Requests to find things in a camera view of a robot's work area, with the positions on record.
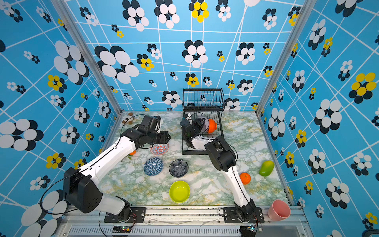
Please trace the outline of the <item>lilac plastic bowl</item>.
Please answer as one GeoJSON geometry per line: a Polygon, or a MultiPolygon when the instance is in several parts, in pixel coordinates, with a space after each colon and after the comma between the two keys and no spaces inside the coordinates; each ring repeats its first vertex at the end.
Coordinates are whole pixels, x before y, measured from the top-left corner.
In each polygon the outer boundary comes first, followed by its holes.
{"type": "Polygon", "coordinates": [[[197,117],[195,120],[195,130],[198,134],[207,133],[209,130],[209,119],[206,117],[197,117]]]}

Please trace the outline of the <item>orange plastic bowl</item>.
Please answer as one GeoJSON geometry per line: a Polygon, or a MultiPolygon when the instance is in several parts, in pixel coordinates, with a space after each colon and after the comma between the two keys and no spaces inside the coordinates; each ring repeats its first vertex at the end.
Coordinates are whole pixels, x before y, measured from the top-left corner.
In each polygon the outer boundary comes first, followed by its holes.
{"type": "Polygon", "coordinates": [[[208,126],[208,129],[207,129],[207,133],[211,134],[213,133],[214,131],[217,130],[217,124],[216,122],[213,120],[213,119],[208,119],[208,122],[209,122],[209,126],[208,126]]]}

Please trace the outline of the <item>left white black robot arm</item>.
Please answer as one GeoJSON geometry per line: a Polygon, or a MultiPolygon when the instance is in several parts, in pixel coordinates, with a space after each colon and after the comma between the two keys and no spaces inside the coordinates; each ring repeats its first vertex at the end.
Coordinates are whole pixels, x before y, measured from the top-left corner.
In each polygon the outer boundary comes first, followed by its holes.
{"type": "Polygon", "coordinates": [[[98,157],[78,169],[68,169],[63,180],[65,200],[82,213],[97,210],[118,216],[122,221],[128,220],[131,204],[119,196],[102,193],[98,185],[113,167],[137,149],[145,145],[167,144],[170,135],[160,127],[160,116],[145,115],[141,123],[126,129],[98,157]]]}

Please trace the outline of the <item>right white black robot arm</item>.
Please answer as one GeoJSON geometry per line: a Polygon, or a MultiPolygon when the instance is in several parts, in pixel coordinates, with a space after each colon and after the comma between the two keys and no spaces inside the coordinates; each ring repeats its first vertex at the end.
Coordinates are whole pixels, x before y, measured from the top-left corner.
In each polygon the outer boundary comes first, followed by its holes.
{"type": "Polygon", "coordinates": [[[182,138],[193,149],[206,151],[213,166],[227,180],[234,197],[234,204],[239,219],[247,222],[257,217],[256,205],[247,193],[237,171],[237,156],[223,136],[208,138],[201,135],[205,118],[183,119],[180,122],[182,138]]]}

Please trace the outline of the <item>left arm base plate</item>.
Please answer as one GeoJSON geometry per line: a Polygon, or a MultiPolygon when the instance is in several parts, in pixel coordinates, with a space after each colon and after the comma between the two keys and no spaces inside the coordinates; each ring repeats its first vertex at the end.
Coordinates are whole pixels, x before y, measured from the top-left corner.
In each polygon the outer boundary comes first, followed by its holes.
{"type": "Polygon", "coordinates": [[[121,218],[120,215],[113,215],[106,213],[104,218],[105,223],[143,223],[146,217],[146,207],[131,207],[129,209],[129,216],[121,218]]]}

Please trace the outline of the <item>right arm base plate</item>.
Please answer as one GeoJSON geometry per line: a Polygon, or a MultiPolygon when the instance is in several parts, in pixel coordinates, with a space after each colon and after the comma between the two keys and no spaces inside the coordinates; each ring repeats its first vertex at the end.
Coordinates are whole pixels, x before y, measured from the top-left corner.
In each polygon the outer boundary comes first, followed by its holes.
{"type": "Polygon", "coordinates": [[[223,207],[222,217],[227,224],[263,224],[265,222],[262,209],[257,207],[252,213],[245,214],[236,207],[223,207]]]}

